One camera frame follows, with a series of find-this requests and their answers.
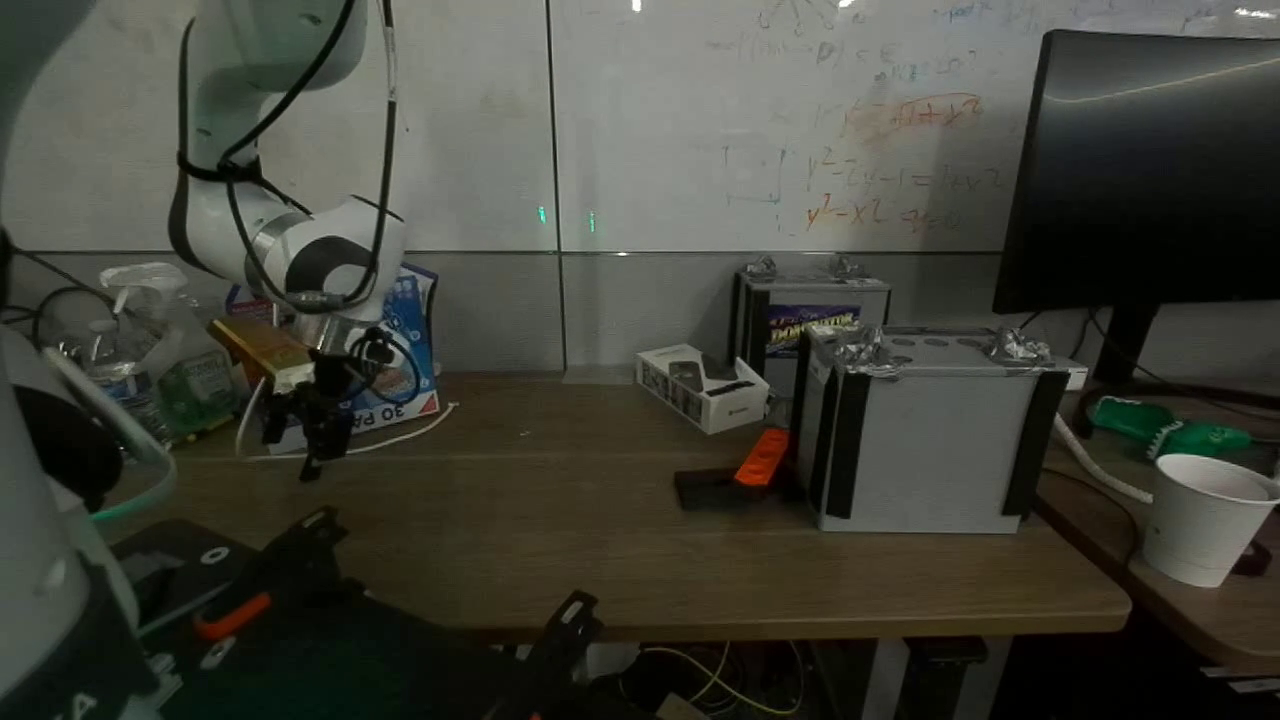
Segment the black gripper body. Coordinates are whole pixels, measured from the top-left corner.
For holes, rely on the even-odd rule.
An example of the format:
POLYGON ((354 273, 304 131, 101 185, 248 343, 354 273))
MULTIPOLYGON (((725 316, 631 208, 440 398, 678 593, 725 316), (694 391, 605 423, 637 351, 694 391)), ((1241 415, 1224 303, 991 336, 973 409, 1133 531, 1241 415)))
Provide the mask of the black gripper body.
POLYGON ((306 351, 311 376, 290 385, 290 423, 304 428, 311 410, 341 409, 352 415, 352 398, 391 365, 391 336, 363 331, 343 351, 328 357, 318 347, 306 351))

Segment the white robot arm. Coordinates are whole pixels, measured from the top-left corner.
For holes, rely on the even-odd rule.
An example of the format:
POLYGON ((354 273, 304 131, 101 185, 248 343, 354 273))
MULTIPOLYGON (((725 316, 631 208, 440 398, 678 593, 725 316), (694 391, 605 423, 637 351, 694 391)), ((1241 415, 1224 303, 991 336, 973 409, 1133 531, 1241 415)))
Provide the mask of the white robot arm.
POLYGON ((318 316, 315 378, 290 396, 304 481, 352 438, 343 324, 377 329, 403 259, 394 185, 394 0, 196 0, 174 49, 174 187, 169 239, 199 273, 318 316), (347 80, 381 15, 384 127, 373 195, 306 212, 267 178, 263 136, 304 92, 347 80))

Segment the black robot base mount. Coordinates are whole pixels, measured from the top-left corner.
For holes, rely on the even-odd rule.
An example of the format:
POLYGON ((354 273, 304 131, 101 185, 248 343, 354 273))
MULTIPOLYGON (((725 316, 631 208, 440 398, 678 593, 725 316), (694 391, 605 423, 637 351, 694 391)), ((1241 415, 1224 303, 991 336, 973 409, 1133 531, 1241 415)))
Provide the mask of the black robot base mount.
POLYGON ((334 564, 343 527, 311 513, 267 547, 187 520, 115 543, 165 720, 623 720, 577 680, 598 618, 572 593, 529 655, 377 599, 334 564))

